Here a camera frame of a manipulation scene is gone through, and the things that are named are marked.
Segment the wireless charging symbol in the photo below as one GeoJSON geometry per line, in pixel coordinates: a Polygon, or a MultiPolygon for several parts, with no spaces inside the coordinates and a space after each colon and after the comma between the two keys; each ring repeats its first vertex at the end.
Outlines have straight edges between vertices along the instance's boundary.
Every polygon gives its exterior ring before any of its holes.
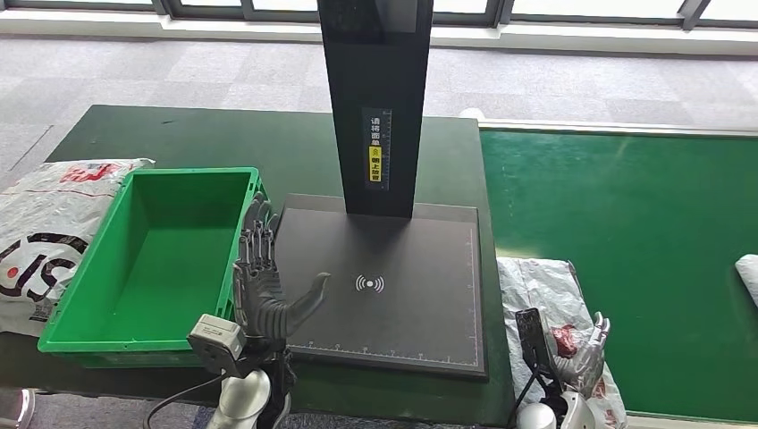
{"type": "Polygon", "coordinates": [[[373,289],[376,290],[376,293],[382,293],[384,278],[380,275],[373,280],[367,280],[363,274],[359,275],[356,279],[356,290],[361,291],[363,289],[373,289]]]}

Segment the yellow label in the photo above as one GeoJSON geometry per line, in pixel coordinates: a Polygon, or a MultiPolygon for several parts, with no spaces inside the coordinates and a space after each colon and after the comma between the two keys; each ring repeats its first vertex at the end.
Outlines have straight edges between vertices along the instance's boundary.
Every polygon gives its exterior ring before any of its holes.
{"type": "Polygon", "coordinates": [[[382,147],[368,147],[368,180],[382,181],[382,147]]]}

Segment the green mat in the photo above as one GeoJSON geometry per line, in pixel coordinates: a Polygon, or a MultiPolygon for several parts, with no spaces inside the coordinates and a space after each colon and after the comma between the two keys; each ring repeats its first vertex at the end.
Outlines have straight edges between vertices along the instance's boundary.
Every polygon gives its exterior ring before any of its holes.
{"type": "Polygon", "coordinates": [[[628,410],[758,421],[758,140],[485,131],[498,256],[568,259],[628,410]]]}

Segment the black scanning platform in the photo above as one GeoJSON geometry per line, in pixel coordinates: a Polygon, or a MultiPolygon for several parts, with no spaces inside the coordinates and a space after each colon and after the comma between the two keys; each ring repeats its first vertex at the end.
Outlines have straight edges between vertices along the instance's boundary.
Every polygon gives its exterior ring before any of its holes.
{"type": "Polygon", "coordinates": [[[276,240],[286,295],[332,274],[288,339],[295,358],[486,378],[478,241],[472,207],[415,204],[408,219],[289,195],[276,240]]]}

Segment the gray carpet floor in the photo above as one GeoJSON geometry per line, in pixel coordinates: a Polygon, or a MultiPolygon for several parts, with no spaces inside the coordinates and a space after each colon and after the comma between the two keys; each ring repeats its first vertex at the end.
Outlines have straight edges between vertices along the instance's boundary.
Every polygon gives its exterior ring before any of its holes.
{"type": "MultiPolygon", "coordinates": [[[[330,111],[319,45],[0,36],[0,189],[35,168],[93,104],[330,111]]],[[[758,61],[433,49],[425,114],[758,128],[758,61]]],[[[40,396],[36,429],[139,428],[143,400],[40,396]]],[[[166,408],[156,427],[203,427],[166,408]]],[[[421,428],[339,416],[288,427],[421,428]]]]}

